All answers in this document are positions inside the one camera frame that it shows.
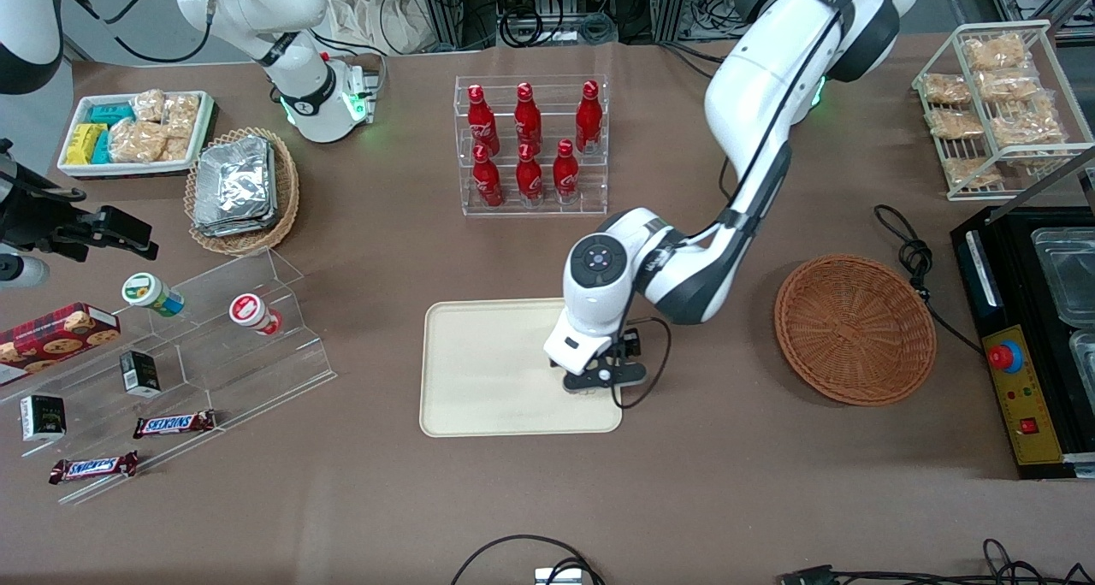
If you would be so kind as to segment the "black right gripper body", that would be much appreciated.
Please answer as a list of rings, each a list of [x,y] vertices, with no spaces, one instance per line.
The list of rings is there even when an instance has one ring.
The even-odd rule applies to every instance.
[[[23,167],[3,170],[3,244],[18,251],[51,253],[51,232],[87,232],[87,211],[74,198],[50,192],[51,182]]]

